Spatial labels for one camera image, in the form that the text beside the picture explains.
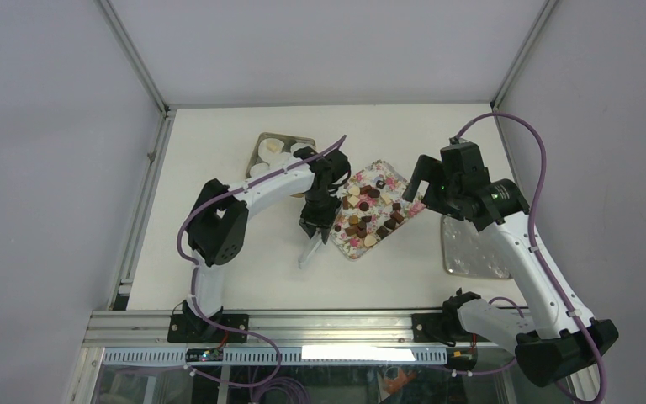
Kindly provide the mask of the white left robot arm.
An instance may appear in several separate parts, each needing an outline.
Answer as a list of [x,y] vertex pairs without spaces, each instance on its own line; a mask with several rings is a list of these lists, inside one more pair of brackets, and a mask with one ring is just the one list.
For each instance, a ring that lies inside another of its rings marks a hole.
[[177,252],[193,265],[193,277],[183,318],[188,332],[200,342],[228,330],[221,319],[224,266],[243,248],[248,221],[293,194],[304,196],[299,226],[310,240],[302,260],[328,242],[342,200],[337,190],[350,178],[351,166],[339,145],[321,153],[306,146],[281,168],[238,184],[209,180],[181,224]]

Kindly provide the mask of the yellow tin box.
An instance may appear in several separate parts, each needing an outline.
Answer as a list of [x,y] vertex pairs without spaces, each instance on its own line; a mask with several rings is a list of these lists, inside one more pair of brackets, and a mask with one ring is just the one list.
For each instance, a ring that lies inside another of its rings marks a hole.
[[300,148],[316,148],[315,140],[308,137],[263,132],[257,138],[246,167],[246,177],[256,177],[268,169],[281,167],[292,153]]

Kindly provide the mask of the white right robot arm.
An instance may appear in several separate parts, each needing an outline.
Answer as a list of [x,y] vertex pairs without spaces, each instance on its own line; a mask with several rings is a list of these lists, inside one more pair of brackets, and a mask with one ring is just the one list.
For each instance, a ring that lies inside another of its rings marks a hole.
[[441,312],[414,318],[415,340],[452,347],[479,335],[513,354],[538,387],[597,364],[619,331],[612,320],[596,318],[552,259],[538,258],[541,238],[516,184],[508,178],[491,181],[473,142],[443,147],[439,158],[419,156],[404,200],[412,201],[423,182],[428,187],[421,202],[427,209],[472,224],[507,260],[531,316],[515,316],[477,293],[458,290],[442,303]]

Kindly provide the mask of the silver tin lid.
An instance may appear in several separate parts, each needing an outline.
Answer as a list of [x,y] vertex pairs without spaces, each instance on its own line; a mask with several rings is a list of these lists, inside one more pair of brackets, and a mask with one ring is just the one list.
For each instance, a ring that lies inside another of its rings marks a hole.
[[505,258],[474,225],[448,216],[441,218],[442,267],[451,275],[475,279],[511,279]]

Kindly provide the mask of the aluminium frame rail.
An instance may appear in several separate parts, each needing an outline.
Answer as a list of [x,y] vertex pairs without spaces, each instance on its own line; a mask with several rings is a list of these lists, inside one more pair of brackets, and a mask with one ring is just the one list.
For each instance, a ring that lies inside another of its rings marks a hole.
[[[238,330],[262,334],[277,345],[308,343],[433,343],[426,328],[442,316],[440,309],[359,311],[225,311],[221,322]],[[95,311],[83,345],[86,347],[160,347],[166,344],[214,345],[218,332],[204,337],[184,314],[172,311]]]

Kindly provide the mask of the floral rectangular tray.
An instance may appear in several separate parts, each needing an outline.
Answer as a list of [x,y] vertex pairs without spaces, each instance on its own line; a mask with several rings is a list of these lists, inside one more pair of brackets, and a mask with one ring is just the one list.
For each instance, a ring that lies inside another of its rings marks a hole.
[[[411,202],[402,199],[408,182],[384,160],[368,164],[348,179],[339,192],[342,207],[330,235],[344,257],[358,260],[426,208],[420,194]],[[362,202],[369,203],[368,211],[359,209]],[[363,246],[367,234],[378,240],[369,248]]]

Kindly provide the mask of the silver metal tongs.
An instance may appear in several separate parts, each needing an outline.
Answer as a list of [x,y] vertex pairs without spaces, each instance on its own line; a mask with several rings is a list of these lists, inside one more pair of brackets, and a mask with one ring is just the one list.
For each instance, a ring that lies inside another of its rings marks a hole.
[[311,259],[314,257],[316,252],[324,245],[322,232],[320,230],[316,231],[314,235],[307,241],[303,252],[299,255],[298,258],[298,268],[300,270],[305,270],[310,265]]

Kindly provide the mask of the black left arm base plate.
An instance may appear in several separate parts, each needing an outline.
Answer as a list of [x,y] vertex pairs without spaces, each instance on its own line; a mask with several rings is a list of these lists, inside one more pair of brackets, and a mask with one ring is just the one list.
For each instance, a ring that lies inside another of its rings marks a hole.
[[222,326],[235,328],[237,332],[226,331],[209,325],[192,313],[170,316],[167,330],[169,343],[210,343],[218,344],[227,338],[228,343],[246,343],[248,336],[241,331],[249,329],[250,316],[247,314],[220,314],[215,320]]

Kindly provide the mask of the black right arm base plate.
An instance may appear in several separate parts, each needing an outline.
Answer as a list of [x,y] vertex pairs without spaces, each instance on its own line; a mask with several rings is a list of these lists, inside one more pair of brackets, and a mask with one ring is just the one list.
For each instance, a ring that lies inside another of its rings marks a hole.
[[442,312],[413,313],[410,316],[415,343],[442,343],[454,347],[457,343],[471,343],[470,332]]

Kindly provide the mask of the white paper cup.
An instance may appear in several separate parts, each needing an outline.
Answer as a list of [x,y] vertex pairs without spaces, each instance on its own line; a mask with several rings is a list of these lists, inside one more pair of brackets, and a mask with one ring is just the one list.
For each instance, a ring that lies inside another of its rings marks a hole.
[[270,170],[271,170],[271,167],[268,163],[260,162],[250,167],[249,175],[250,175],[250,178],[257,178],[268,173]]
[[272,170],[287,167],[288,161],[291,157],[292,155],[289,152],[281,152],[273,157],[272,161],[269,163],[269,167]]
[[277,138],[263,139],[258,146],[258,155],[264,161],[274,159],[283,152],[285,144]]
[[290,147],[289,152],[293,156],[296,152],[303,150],[305,148],[310,148],[311,150],[315,151],[315,146],[313,144],[297,142]]

